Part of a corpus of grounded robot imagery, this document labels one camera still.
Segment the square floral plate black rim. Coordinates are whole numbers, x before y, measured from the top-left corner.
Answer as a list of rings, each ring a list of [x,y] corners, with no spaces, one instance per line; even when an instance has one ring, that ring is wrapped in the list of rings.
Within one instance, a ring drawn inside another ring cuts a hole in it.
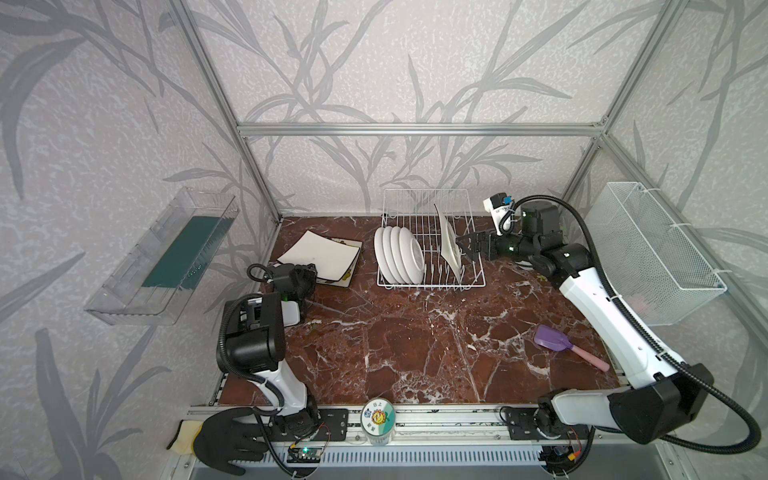
[[[349,265],[348,269],[345,271],[344,275],[341,277],[338,281],[331,281],[327,279],[318,278],[317,284],[318,285],[327,285],[332,287],[339,287],[339,288],[349,288],[352,280],[352,276],[355,272],[357,263],[359,261],[359,258],[362,253],[363,249],[363,242],[358,240],[351,240],[351,239],[342,239],[338,237],[331,237],[331,240],[346,246],[355,247],[357,249],[357,254],[352,261],[352,263]]]

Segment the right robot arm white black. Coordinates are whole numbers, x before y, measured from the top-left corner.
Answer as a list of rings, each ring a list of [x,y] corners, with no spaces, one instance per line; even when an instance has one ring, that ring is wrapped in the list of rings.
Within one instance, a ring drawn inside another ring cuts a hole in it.
[[[687,363],[654,334],[611,284],[583,216],[568,202],[539,194],[513,200],[497,193],[483,202],[493,228],[459,237],[462,253],[476,260],[509,259],[544,276],[592,325],[628,381],[608,390],[555,390],[538,401],[534,417],[546,437],[586,425],[621,433],[646,445],[666,441],[713,455],[736,455],[762,440],[756,419],[714,385],[703,364]],[[713,398],[746,425],[745,439],[708,445],[673,436]]]

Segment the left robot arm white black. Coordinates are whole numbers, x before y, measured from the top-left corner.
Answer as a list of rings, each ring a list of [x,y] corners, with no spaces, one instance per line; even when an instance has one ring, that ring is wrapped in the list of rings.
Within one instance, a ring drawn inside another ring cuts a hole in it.
[[[271,290],[225,304],[216,346],[218,367],[259,388],[271,408],[259,408],[258,415],[267,417],[274,431],[306,438],[319,429],[321,417],[309,387],[288,365],[285,329],[306,320],[307,299],[316,287],[316,266],[254,263],[246,275]]]

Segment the square white plate black rim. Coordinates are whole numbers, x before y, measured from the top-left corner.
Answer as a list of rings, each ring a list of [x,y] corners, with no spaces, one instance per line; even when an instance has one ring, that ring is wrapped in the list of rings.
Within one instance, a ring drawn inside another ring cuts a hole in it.
[[[346,246],[306,231],[277,261],[281,264],[292,263],[307,265],[313,263],[317,268],[318,278],[338,281],[344,275],[357,254],[355,247]]]

